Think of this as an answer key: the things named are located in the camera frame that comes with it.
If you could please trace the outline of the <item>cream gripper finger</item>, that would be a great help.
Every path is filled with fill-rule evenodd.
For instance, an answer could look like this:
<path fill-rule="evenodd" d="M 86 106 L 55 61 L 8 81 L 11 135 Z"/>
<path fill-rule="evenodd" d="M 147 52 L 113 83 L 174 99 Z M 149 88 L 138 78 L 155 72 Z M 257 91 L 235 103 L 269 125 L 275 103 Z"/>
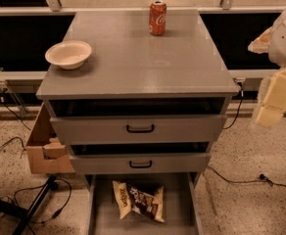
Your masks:
<path fill-rule="evenodd" d="M 286 68 L 266 77 L 259 89 L 258 105 L 254 110 L 256 128 L 272 128 L 286 112 Z"/>
<path fill-rule="evenodd" d="M 271 35 L 271 27 L 266 29 L 259 37 L 252 41 L 248 50 L 253 53 L 263 54 L 267 53 L 269 49 L 269 37 Z"/>

